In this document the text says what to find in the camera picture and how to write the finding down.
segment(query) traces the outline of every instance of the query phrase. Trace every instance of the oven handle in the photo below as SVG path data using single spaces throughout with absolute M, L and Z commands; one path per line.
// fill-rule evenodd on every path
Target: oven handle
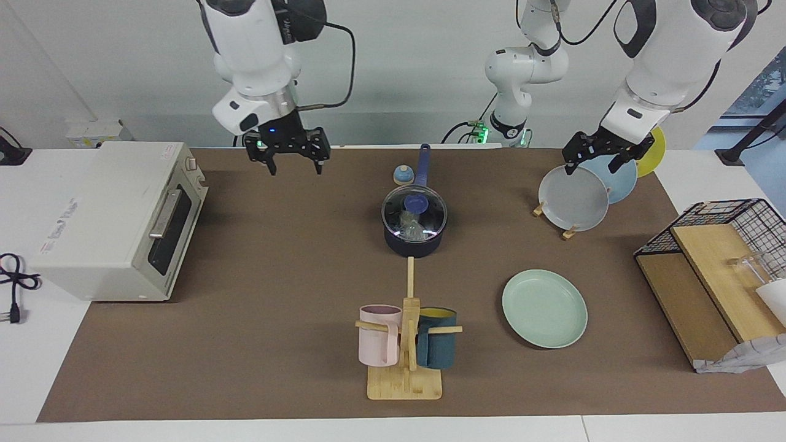
M 180 189 L 175 189 L 169 192 L 167 199 L 163 202 L 163 206 L 161 206 L 161 211 L 158 213 L 156 223 L 153 224 L 153 227 L 150 230 L 149 236 L 151 238 L 161 239 L 167 233 L 169 223 L 172 221 L 174 209 L 178 207 L 178 202 L 180 201 L 180 196 L 182 196 L 182 194 L 183 191 Z

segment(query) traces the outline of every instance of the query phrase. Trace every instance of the blue pan handle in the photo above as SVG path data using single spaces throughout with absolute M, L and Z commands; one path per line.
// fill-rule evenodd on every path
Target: blue pan handle
M 428 163 L 431 158 L 432 147 L 428 144 L 421 144 L 421 155 L 417 158 L 417 175 L 415 184 L 426 187 L 428 181 Z

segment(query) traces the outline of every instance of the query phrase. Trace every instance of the white wall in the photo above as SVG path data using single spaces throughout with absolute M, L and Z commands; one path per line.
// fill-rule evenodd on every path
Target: white wall
M 483 74 L 488 53 L 525 44 L 515 28 L 513 0 L 325 3 L 330 20 L 358 38 L 350 103 L 304 117 L 325 127 L 333 144 L 438 142 L 453 123 L 476 118 L 493 95 Z M 607 4 L 573 2 L 563 20 L 568 38 L 584 35 Z M 784 13 L 786 4 L 775 2 L 724 58 L 710 93 L 665 123 L 670 147 L 696 144 L 780 50 Z M 141 140 L 230 142 L 210 114 L 228 85 L 213 72 L 193 0 L 0 0 L 0 18 L 0 24 L 11 23 L 0 29 L 0 124 L 24 144 L 67 146 L 64 120 L 91 115 L 120 118 Z M 571 69 L 560 83 L 531 88 L 535 145 L 563 145 L 575 131 L 597 127 L 631 66 L 611 29 L 609 20 L 586 44 L 567 48 Z M 325 29 L 299 48 L 301 102 L 343 97 L 346 35 Z

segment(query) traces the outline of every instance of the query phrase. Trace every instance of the black wire rack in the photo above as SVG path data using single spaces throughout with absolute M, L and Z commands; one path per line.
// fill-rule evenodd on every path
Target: black wire rack
M 731 224 L 752 252 L 769 254 L 771 259 L 762 265 L 771 277 L 786 278 L 786 221 L 760 198 L 696 203 L 638 249 L 635 255 L 681 253 L 671 229 L 709 224 Z

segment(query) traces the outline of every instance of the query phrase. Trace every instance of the pink mug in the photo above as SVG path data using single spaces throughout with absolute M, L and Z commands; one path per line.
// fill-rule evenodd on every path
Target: pink mug
M 387 326 L 387 332 L 360 328 L 358 359 L 367 366 L 393 366 L 399 363 L 400 307 L 371 304 L 360 307 L 360 320 Z

